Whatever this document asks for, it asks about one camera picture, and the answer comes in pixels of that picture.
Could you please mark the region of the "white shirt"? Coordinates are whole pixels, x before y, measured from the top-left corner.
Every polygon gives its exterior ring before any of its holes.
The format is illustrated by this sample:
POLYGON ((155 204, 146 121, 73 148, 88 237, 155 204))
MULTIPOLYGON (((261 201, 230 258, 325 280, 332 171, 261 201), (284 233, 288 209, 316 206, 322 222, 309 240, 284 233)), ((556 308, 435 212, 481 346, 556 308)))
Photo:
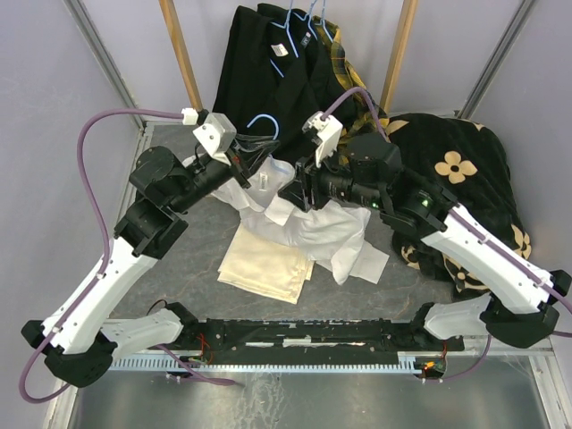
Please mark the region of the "white shirt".
POLYGON ((330 270, 339 285, 350 276, 378 283, 389 256, 365 239, 371 212, 332 200, 322 209, 304 212, 278 196, 293 177, 289 163, 268 157, 248 179, 249 188, 231 179, 211 195, 236 209, 247 230, 300 250, 330 270))

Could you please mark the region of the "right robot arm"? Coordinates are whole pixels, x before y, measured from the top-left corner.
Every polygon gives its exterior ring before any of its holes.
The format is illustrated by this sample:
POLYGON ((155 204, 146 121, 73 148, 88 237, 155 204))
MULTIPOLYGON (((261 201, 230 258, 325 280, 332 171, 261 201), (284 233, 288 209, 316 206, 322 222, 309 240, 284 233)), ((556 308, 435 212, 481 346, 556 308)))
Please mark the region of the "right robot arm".
POLYGON ((490 335, 527 349, 557 334, 554 304, 571 306, 565 298, 569 274, 518 256, 450 191, 403 166, 399 148, 383 135, 353 138, 347 150, 348 163, 338 168, 318 156, 300 158, 279 196, 304 212, 331 200, 374 209, 395 232, 452 258, 488 288, 478 298, 426 306, 409 329, 414 345, 431 349, 451 337, 490 335))

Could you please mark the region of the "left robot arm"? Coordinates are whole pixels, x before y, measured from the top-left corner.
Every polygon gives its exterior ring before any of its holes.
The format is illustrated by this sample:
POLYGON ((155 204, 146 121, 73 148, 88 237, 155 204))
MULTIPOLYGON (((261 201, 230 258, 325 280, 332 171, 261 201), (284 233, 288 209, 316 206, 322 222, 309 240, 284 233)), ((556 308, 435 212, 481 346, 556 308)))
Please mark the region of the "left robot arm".
POLYGON ((231 179, 247 187, 279 145, 269 137, 239 135, 222 160, 203 154, 184 165, 161 146, 139 156, 130 175, 136 199, 114 227, 100 262, 60 310, 43 321, 28 321, 21 330, 28 344, 44 355, 52 375, 83 388, 128 355, 167 344, 186 349, 198 340, 199 322, 179 302, 120 324, 106 320, 185 232, 188 224, 182 215, 231 179))

